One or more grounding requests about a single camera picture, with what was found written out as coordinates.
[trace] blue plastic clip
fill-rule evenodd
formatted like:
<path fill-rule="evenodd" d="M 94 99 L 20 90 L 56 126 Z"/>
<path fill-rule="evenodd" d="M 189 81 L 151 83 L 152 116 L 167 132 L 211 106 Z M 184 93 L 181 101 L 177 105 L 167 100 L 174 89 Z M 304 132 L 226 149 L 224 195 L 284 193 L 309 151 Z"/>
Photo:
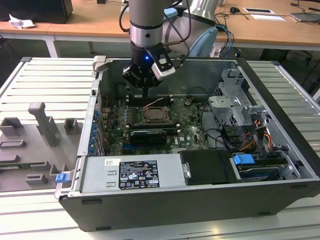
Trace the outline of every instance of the blue plastic clip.
<path fill-rule="evenodd" d="M 236 165 L 256 163 L 251 154 L 237 154 L 233 157 L 233 161 Z"/>
<path fill-rule="evenodd" d="M 66 184 L 69 183 L 69 173 L 59 173 L 56 177 L 55 177 L 55 182 L 57 184 Z"/>

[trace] warning sticker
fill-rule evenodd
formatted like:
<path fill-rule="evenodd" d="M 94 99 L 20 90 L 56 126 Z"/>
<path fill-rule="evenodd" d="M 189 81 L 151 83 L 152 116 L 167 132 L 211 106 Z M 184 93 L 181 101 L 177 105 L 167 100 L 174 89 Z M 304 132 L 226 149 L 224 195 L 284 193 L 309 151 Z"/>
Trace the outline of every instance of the warning sticker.
<path fill-rule="evenodd" d="M 157 161 L 121 161 L 119 164 L 119 188 L 159 188 Z"/>

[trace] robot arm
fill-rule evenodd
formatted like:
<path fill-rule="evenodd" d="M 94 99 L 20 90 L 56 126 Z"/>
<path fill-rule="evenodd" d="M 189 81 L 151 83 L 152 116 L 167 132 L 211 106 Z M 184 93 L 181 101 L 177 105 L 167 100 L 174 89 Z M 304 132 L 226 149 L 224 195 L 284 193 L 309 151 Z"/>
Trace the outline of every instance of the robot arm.
<path fill-rule="evenodd" d="M 174 25 L 183 38 L 189 36 L 184 42 L 190 48 L 215 25 L 212 13 L 218 0 L 193 0 L 191 6 L 190 0 L 186 1 L 189 9 Z M 156 87 L 180 67 L 181 61 L 172 61 L 167 51 L 186 54 L 185 43 L 178 33 L 168 21 L 164 23 L 164 10 L 180 2 L 182 0 L 129 1 L 131 64 L 123 70 L 123 77 L 133 86 L 142 88 L 144 97 L 148 96 L 148 88 Z"/>

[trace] workbench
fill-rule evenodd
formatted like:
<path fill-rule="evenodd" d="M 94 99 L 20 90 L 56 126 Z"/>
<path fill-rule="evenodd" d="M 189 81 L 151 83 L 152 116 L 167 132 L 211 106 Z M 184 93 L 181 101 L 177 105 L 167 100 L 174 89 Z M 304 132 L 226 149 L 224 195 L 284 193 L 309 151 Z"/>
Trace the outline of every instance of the workbench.
<path fill-rule="evenodd" d="M 95 79 L 91 75 L 92 62 L 91 58 L 33 58 L 21 62 L 0 89 L 0 120 L 18 117 L 22 124 L 34 124 L 28 106 L 33 101 L 43 101 L 47 115 L 53 116 L 56 123 L 69 117 L 83 122 L 91 83 Z M 320 117 L 317 112 L 320 107 L 281 66 L 268 61 L 248 63 L 319 154 Z M 2 240 L 317 239 L 320 237 L 319 215 L 320 195 L 300 199 L 273 216 L 83 232 L 55 199 L 54 189 L 0 193 Z"/>
<path fill-rule="evenodd" d="M 237 5 L 242 13 L 247 8 L 271 9 L 276 15 L 288 15 L 290 12 L 302 12 L 291 6 L 291 0 L 228 0 L 230 5 Z M 95 0 L 72 0 L 73 14 L 67 24 L 37 23 L 37 27 L 17 29 L 8 22 L 0 22 L 0 34 L 7 39 L 43 40 L 46 42 L 52 58 L 60 56 L 56 41 L 129 43 L 129 35 L 119 28 L 121 3 L 107 2 L 97 4 Z M 229 12 L 230 6 L 218 7 L 216 13 Z M 315 2 L 300 1 L 300 6 L 319 8 Z M 316 23 L 297 23 L 291 16 L 283 16 L 285 21 L 255 20 L 247 15 L 230 15 L 227 19 L 228 29 L 234 34 L 234 47 L 283 49 L 283 50 L 320 50 L 320 26 Z M 123 25 L 129 26 L 129 14 L 123 16 Z M 216 42 L 224 43 L 227 36 L 219 32 Z"/>

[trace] gray housing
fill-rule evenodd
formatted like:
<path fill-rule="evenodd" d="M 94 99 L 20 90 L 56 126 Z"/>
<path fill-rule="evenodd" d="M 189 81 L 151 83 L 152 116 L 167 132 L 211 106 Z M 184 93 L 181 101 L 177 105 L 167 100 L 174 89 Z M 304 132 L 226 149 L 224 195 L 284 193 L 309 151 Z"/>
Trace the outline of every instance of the gray housing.
<path fill-rule="evenodd" d="M 93 86 L 96 88 L 99 84 L 100 88 L 112 95 L 112 84 L 122 81 L 119 70 L 128 63 L 129 59 L 108 59 L 108 69 L 99 73 Z M 261 75 L 261 68 L 271 69 L 273 74 L 270 75 L 273 78 L 278 74 L 279 81 L 291 81 L 289 77 L 283 77 L 287 75 L 285 71 L 270 62 L 248 64 L 242 59 L 193 59 L 186 61 L 183 71 L 178 71 L 151 91 L 154 95 L 184 94 L 190 86 L 197 85 L 213 94 L 221 79 L 224 83 L 231 83 L 235 79 L 232 74 L 225 74 L 225 70 L 237 71 L 238 77 L 248 84 L 253 98 L 257 98 L 256 101 L 259 101 L 271 116 L 272 120 L 266 124 L 271 135 L 276 135 L 275 144 L 287 143 L 290 146 L 291 160 L 302 162 L 303 166 L 298 170 L 299 178 L 187 186 L 179 154 L 113 157 L 87 157 L 86 154 L 80 154 L 76 161 L 72 187 L 64 191 L 66 194 L 60 194 L 60 204 L 80 229 L 92 232 L 275 215 L 298 199 L 319 194 L 319 157 L 307 142 L 307 137 L 303 137 L 293 124 L 294 119 L 288 117 L 284 112 L 285 108 L 279 105 L 265 87 L 272 77 L 264 75 L 262 80 L 257 76 Z M 236 93 L 233 88 L 226 89 L 230 90 L 231 95 Z M 314 105 L 303 90 L 297 90 L 297 95 L 304 96 L 304 101 Z M 88 113 L 92 112 L 94 107 L 89 104 Z M 205 124 L 214 127 L 216 123 L 212 121 L 212 117 L 205 118 Z M 85 120 L 81 139 L 86 139 L 90 134 L 86 130 L 86 125 L 91 129 L 90 122 L 92 118 Z M 88 146 L 88 143 L 80 141 L 78 153 L 85 152 L 81 149 L 82 146 Z M 119 163 L 106 165 L 106 160 L 110 159 L 120 162 L 156 160 L 160 187 L 120 190 Z"/>

